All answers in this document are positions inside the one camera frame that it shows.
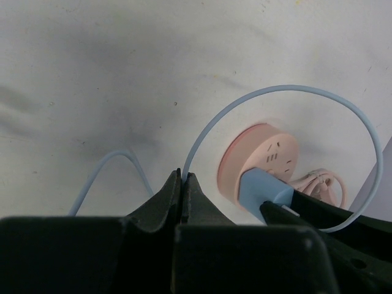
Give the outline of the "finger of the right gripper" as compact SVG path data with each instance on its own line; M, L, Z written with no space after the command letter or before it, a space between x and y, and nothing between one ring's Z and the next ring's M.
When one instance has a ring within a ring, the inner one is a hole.
M268 225L304 225L313 229L334 226L351 216L300 192L291 210L264 202L260 212ZM320 231L341 293L391 293L391 222L360 216L333 233Z

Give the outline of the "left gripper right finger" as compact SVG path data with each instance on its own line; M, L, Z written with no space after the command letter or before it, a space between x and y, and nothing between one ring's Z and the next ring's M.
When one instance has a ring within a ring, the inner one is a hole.
M240 226L204 195L190 173L175 228L173 293L338 293L326 246L297 225Z

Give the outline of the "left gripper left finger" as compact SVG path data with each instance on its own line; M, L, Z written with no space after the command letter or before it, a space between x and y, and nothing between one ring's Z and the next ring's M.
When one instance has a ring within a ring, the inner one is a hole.
M170 293L181 172L120 217L1 220L2 293Z

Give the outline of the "blue plug adapter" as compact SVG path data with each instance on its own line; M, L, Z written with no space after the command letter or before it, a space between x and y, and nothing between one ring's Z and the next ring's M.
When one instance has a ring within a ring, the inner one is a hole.
M260 168L244 172L239 182L239 204L259 221L266 223L260 211L264 202L290 206L294 188Z

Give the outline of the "round pink power socket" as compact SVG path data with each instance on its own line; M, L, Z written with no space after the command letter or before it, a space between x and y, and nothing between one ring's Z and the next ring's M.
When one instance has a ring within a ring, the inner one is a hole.
M241 134L224 153L217 172L219 192L239 205L239 183L243 173L260 168L289 182L299 157L296 138L269 124L256 124Z

